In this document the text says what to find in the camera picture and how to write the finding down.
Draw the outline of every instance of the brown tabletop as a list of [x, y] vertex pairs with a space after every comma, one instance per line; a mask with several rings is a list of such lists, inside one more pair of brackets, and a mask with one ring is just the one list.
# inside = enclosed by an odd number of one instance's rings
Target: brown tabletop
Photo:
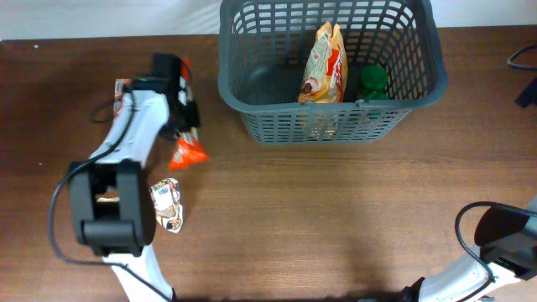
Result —
[[[89, 112], [112, 96], [114, 79], [147, 73], [154, 52], [192, 61], [201, 144], [211, 156], [168, 172], [173, 145], [159, 140], [149, 161], [150, 184], [180, 182], [183, 229], [159, 226], [154, 239], [180, 297], [395, 291], [439, 272], [463, 254], [453, 223], [464, 205], [526, 206], [537, 195], [537, 108], [514, 104], [537, 75], [505, 64], [537, 27], [440, 34], [450, 81], [440, 102], [374, 143], [283, 147], [253, 141], [220, 98], [216, 36], [1, 42], [0, 300], [127, 299], [109, 268], [58, 260], [45, 223], [69, 163], [86, 159], [108, 132]], [[464, 220], [468, 240], [482, 213]], [[65, 193], [55, 224], [67, 253], [93, 258], [76, 243]], [[535, 285], [493, 295], [530, 301]]]

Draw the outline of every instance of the white wall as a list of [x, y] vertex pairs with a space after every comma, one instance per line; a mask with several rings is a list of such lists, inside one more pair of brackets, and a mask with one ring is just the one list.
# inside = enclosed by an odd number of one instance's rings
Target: white wall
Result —
[[[217, 34], [221, 0], [0, 0], [0, 39]], [[439, 27], [537, 23], [537, 0], [431, 0]]]

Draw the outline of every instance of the green bottle cap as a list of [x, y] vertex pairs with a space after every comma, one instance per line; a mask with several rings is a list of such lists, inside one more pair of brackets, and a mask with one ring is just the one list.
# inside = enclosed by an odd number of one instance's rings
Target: green bottle cap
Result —
[[384, 87], [388, 84], [388, 73], [379, 65], [367, 65], [363, 67], [360, 81], [364, 95], [373, 91], [384, 91]]
[[364, 101], [371, 101], [371, 100], [389, 100], [389, 96], [386, 96], [380, 91], [373, 91], [366, 95], [366, 97], [363, 98]]

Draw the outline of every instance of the basket rim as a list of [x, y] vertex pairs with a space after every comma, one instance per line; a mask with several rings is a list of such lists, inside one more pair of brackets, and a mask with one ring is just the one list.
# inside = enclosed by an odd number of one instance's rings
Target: basket rim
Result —
[[[371, 108], [417, 108], [427, 107], [438, 102], [445, 94], [447, 89], [447, 74], [444, 66], [444, 59], [442, 57], [441, 43], [438, 36], [438, 29], [436, 28], [435, 20], [433, 19], [432, 6], [430, 0], [416, 0], [421, 5], [417, 5], [416, 9], [423, 10], [423, 19], [425, 21], [425, 35], [427, 39], [424, 43], [428, 44], [430, 50], [430, 57], [435, 62], [435, 68], [432, 72], [435, 74], [436, 85], [433, 90], [425, 97], [415, 100], [371, 100], [364, 102], [358, 100], [354, 103], [336, 103], [336, 104], [299, 104], [296, 103], [282, 103], [282, 104], [270, 104], [270, 105], [249, 105], [239, 101], [230, 91], [227, 84], [227, 72], [229, 71], [229, 34], [230, 34], [230, 17], [232, 10], [236, 8], [240, 3], [244, 3], [243, 0], [222, 0], [220, 6], [220, 32], [218, 35], [218, 91], [222, 99], [231, 108], [243, 112], [258, 114], [261, 112], [293, 112], [293, 111], [345, 111], [352, 109], [371, 109]], [[281, 0], [263, 0], [263, 3], [281, 3]]]

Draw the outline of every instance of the plastic basket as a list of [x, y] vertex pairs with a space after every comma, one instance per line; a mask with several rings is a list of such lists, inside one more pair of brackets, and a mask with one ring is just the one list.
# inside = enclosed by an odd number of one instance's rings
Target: plastic basket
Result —
[[[218, 89], [260, 143], [369, 142], [447, 87], [428, 0], [242, 1], [220, 7]], [[316, 30], [341, 25], [349, 75], [344, 102], [297, 102]], [[391, 100], [356, 99], [360, 68], [388, 72]]]

